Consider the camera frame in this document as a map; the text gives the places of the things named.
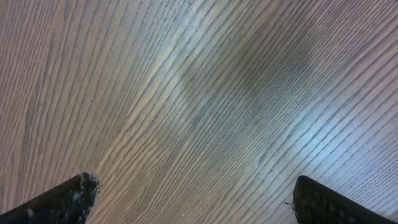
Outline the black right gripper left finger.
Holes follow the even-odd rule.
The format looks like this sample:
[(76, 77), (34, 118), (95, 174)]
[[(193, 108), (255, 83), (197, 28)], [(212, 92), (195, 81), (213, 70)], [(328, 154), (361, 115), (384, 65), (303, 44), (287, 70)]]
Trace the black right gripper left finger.
[(1, 214), (1, 223), (85, 224), (100, 192), (99, 187), (93, 175), (82, 172)]

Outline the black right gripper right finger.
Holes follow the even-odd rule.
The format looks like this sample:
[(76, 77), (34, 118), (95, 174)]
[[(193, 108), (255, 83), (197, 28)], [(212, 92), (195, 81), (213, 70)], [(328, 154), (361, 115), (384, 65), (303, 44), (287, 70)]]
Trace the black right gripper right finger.
[(395, 224), (306, 175), (297, 178), (292, 210), (299, 224)]

